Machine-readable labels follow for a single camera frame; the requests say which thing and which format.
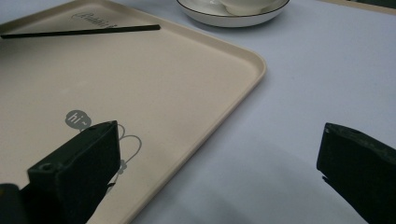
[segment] black stick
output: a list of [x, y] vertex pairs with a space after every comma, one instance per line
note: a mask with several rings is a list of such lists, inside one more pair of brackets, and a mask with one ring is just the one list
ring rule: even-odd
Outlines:
[[158, 24], [155, 24], [155, 25], [143, 25], [143, 26], [128, 26], [128, 27], [93, 29], [93, 30], [60, 31], [60, 32], [46, 32], [46, 33], [0, 35], [0, 36], [3, 39], [12, 39], [12, 38], [58, 36], [58, 35], [98, 35], [98, 34], [110, 34], [110, 33], [154, 31], [154, 30], [160, 30], [160, 29], [161, 29], [161, 26]]

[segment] table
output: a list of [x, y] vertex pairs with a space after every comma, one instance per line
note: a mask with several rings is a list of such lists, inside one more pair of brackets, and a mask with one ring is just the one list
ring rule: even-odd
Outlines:
[[[64, 0], [3, 0], [0, 23]], [[175, 0], [118, 0], [259, 53], [261, 84], [133, 223], [365, 223], [322, 179], [326, 122], [396, 147], [396, 16], [290, 1], [258, 26], [219, 28]]]

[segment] beige tray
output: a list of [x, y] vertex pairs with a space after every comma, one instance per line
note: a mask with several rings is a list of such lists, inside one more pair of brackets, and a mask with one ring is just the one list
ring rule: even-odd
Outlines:
[[154, 23], [162, 29], [0, 40], [0, 183], [24, 187], [26, 170], [84, 125], [116, 119], [127, 167], [90, 223], [129, 222], [265, 73], [251, 51], [109, 1], [70, 2], [0, 33]]

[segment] white saucer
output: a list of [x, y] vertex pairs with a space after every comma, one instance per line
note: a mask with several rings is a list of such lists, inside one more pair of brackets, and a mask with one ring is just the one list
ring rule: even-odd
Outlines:
[[235, 16], [229, 13], [219, 0], [177, 0], [181, 10], [196, 21], [221, 27], [244, 27], [271, 20], [283, 11], [289, 0], [277, 0], [262, 13], [251, 16]]

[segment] printed logo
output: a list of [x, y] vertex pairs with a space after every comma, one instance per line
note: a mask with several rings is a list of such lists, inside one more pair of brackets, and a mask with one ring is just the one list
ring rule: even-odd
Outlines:
[[72, 110], [66, 115], [64, 120], [66, 124], [72, 129], [78, 129], [82, 132], [84, 129], [91, 126], [91, 119], [88, 115], [81, 110]]
[[74, 14], [72, 16], [72, 20], [83, 20], [87, 21], [93, 25], [99, 26], [101, 28], [113, 28], [117, 27], [117, 24], [112, 24], [109, 21], [102, 19], [98, 16], [95, 16], [94, 13], [92, 12], [81, 12], [78, 14]]

